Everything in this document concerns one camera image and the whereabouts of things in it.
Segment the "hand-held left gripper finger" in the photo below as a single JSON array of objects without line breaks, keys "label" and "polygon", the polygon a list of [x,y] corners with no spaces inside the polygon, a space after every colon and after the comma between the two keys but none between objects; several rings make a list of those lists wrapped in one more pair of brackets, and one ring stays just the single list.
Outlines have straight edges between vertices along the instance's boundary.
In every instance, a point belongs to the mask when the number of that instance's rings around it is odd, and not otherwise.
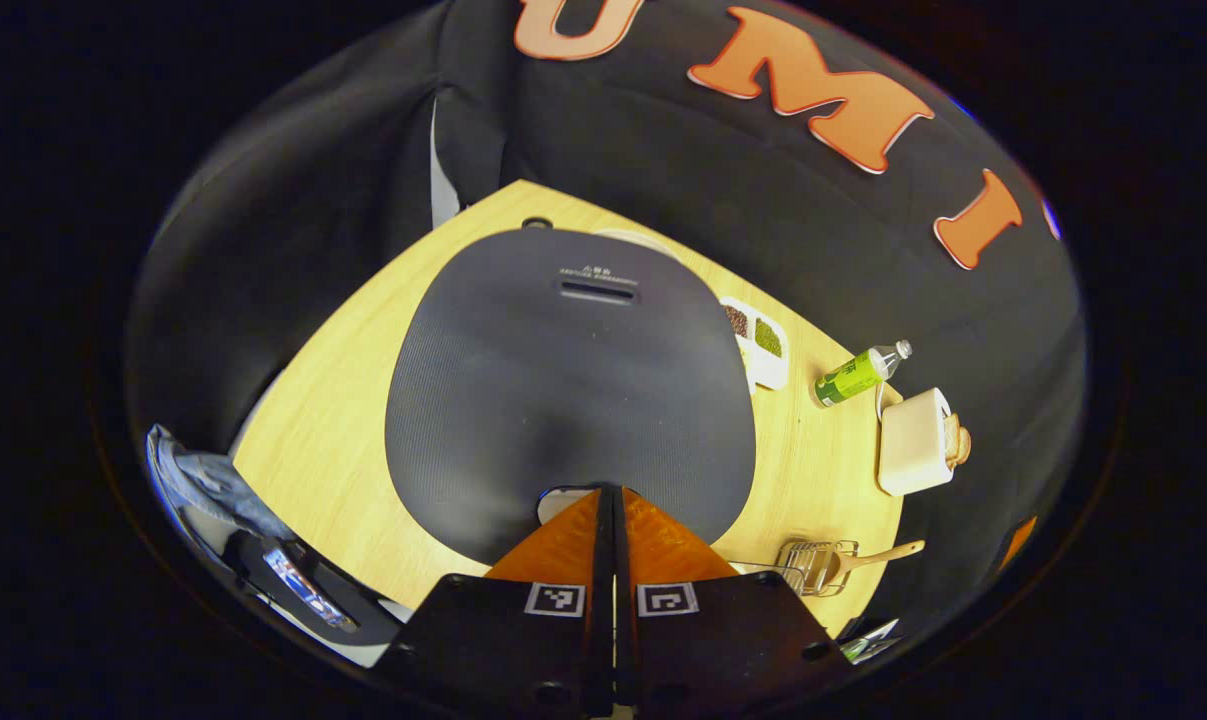
[{"label": "hand-held left gripper finger", "polygon": [[594,488],[482,576],[435,584],[378,675],[437,716],[607,715],[616,492]]},{"label": "hand-held left gripper finger", "polygon": [[616,496],[617,681],[639,716],[782,716],[855,677],[780,570],[737,570],[631,488]]}]

